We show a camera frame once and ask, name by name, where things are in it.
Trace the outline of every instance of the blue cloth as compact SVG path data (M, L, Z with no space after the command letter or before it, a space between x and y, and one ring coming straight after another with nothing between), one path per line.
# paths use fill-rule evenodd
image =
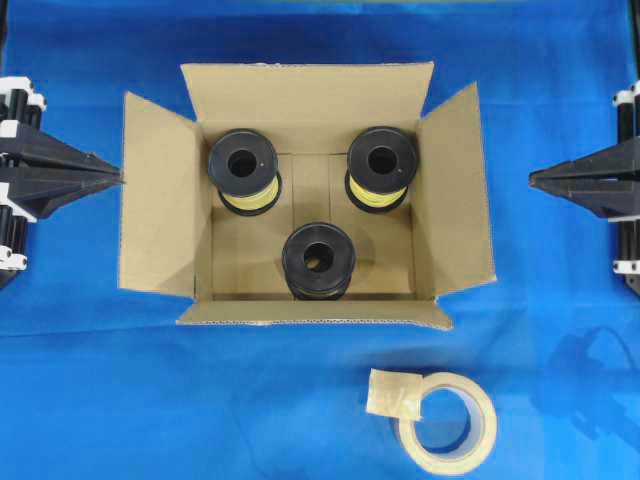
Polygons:
M44 131L119 164L126 90L193 118L181 63L424 60L425 111L477 80L484 124L499 281L442 299L455 330L177 328L190 300L116 288L112 189L33 228L0 292L0 478L423 478L364 412L372 367L489 393L497 443L468 478L636 478L640 300L611 273L610 226L527 186L614 143L625 0L20 0L4 72L46 94ZM427 413L446 429L454 407Z

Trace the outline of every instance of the white clip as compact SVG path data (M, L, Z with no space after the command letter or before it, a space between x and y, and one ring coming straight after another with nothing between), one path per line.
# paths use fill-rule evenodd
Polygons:
M623 103L633 103L633 93L631 93L631 90L620 90L613 96L614 107L619 107Z
M613 273L618 275L640 275L640 260L616 260Z
M10 258L11 249L9 247L5 247L4 245L0 245L0 268L6 270L5 265L9 263Z
M38 107L43 112L47 110L47 100L41 93L33 93L29 95L29 98L27 99L27 105Z

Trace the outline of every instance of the black spool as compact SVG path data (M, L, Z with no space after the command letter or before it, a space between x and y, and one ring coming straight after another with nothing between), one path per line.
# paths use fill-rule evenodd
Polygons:
M347 156L345 189L351 202L369 213L384 213L398 207L407 195L409 184L418 169L413 141L393 127L373 127L356 137ZM388 195L404 189L390 205L374 207L363 203L351 190L350 178L368 192Z
M208 171L222 203L238 215L266 212L276 204L282 191L276 151L268 138L253 130L231 130L220 138L209 151ZM239 200L253 197L268 188L274 178L278 182L275 198L259 208L239 208L225 198L225 195Z
M287 285L300 300L337 300L356 264L351 239L329 223L309 223L293 232L282 249Z

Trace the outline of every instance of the corrugated cardboard edge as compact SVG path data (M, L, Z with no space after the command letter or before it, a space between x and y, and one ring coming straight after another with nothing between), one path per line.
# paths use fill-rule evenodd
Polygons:
M460 109L461 107L463 108L462 113L459 111L456 111L456 109ZM446 280L440 279L439 281L437 278L438 271L434 268L434 272L431 278L431 281L433 282L433 285L431 286L431 288L433 289L432 295L431 295L432 298L433 297L437 298L441 295L465 290L467 288L485 285L488 283L495 282L497 280L497 277L495 274L492 228L491 228L491 221L490 221L490 215L489 215L489 198L488 198L487 183L486 183L486 160L484 156L484 144L483 144L484 139L483 139L483 132L482 132L482 121L481 121L481 114L480 114L480 104L479 104L477 84L475 82L463 88L462 90L460 90L458 93L453 95L451 98L449 98L443 104L438 106L436 109L430 112L424 119L421 120L418 126L419 141L421 144L421 153L429 155L430 145L434 145L436 142L441 140L441 138L437 138L438 137L437 135L433 137L429 137L428 134L424 134L422 136L420 135L424 133L425 128L429 128L429 122L431 122L431 127L437 127L439 122L443 122L440 119L440 116L445 115L446 121L444 123L450 123L452 114L458 115L458 118L464 116L464 118L461 118L461 122L458 125L460 125L465 118L470 119L470 121L473 123L473 131L464 132L464 133L477 135L478 151L475 152L476 153L475 160L477 161L477 165L471 165L472 167L475 167L475 168L472 168L472 171L474 174L477 174L477 179L473 179L474 181L472 183L473 185L477 185L478 188L481 189L480 191L475 192L477 194L477 197L474 197L474 198L477 201L477 204L481 205L482 207L481 212L478 212L478 213L481 216L481 223L485 226L483 230L486 230L486 231L483 234L484 238L479 240L477 238L471 238L470 236L469 241L483 242L482 247L486 248L485 253L487 258L486 258L485 264L481 266L476 265L476 268L478 268L477 271L471 272L470 274L467 274L467 272L465 272L463 276L459 276L453 281L451 279L446 279ZM459 148L462 143L463 142L455 142L454 144L453 142L451 142L451 150L455 151L455 149ZM425 169L423 168L422 171L420 172L420 175L418 175L418 177L421 177L422 175L429 175L429 172L425 171ZM424 186L423 188L428 189L429 187L428 183L429 181L427 180L426 186ZM465 200L465 203L467 204L476 203L470 200L473 200L473 199L467 199ZM433 205L433 202L429 202L427 199L426 203L429 205L427 207L427 209L429 210ZM432 230L434 225L431 222L429 223L430 223L429 229ZM433 235L430 235L430 236L428 235L428 237L430 240L433 240ZM429 251L431 251L431 247L434 247L434 246L437 247L437 242L430 241L429 246L430 246ZM443 262L442 259L451 258L450 255L455 254L455 252L453 253L449 252L450 255L445 255L445 253L446 252L435 253L435 256L437 256L440 259L441 263ZM449 283L449 285L447 285L445 288L442 288L441 284L446 284L446 283Z
M450 330L451 319L432 301L322 302L323 312L314 316L314 302L304 301L207 301L193 305L179 320L181 325L278 324L407 324Z

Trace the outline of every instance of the cardboard box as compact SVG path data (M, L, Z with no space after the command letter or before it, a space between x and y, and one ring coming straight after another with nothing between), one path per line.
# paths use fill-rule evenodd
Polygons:
M183 65L197 122L125 99L121 288L189 296L182 324L412 323L451 328L438 295L495 280L475 85L426 118L433 63ZM417 137L420 167L390 214L358 210L344 191L346 152L372 126ZM210 145L232 128L266 135L284 181L271 210L241 217L207 176ZM345 297L293 300L281 266L311 221L352 238Z

